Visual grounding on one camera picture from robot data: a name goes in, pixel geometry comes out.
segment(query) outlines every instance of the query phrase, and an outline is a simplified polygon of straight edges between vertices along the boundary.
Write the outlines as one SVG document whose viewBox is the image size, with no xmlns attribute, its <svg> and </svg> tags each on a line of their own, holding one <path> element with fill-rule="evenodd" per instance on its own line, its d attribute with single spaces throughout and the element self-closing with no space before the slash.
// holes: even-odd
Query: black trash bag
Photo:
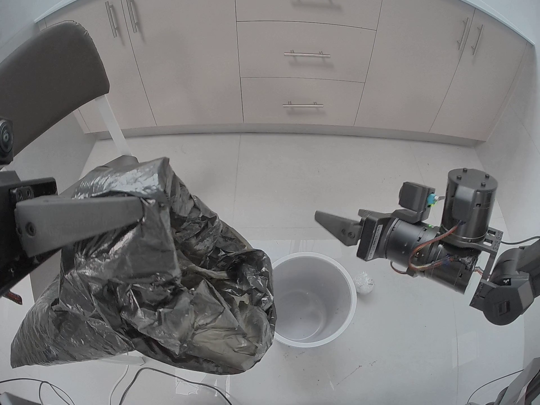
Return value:
<svg viewBox="0 0 540 405">
<path fill-rule="evenodd" d="M 161 158 L 97 168 L 74 198 L 126 196 L 143 219 L 62 250 L 59 276 L 26 315 L 11 366 L 54 365 L 137 350 L 213 374 L 251 368 L 272 344 L 272 265 Z"/>
</svg>

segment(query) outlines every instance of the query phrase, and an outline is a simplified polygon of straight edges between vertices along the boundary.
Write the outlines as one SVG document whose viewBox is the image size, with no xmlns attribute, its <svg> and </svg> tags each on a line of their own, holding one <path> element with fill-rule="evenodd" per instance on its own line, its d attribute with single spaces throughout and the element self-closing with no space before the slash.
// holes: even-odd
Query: robotic arm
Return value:
<svg viewBox="0 0 540 405">
<path fill-rule="evenodd" d="M 496 190 L 497 180 L 489 174 L 458 168 L 448 173 L 444 197 L 432 187 L 405 182 L 402 209 L 393 213 L 360 210 L 355 221 L 317 211 L 315 220 L 344 245 L 358 244 L 358 258 L 386 258 L 397 273 L 425 276 L 461 293 L 475 272 L 482 274 L 470 306 L 493 324 L 506 325 L 540 294 L 540 241 L 509 249 L 495 261 L 503 236 L 489 226 Z M 442 199 L 441 225 L 423 222 Z M 482 252 L 489 254 L 484 270 L 476 266 Z"/>
</svg>

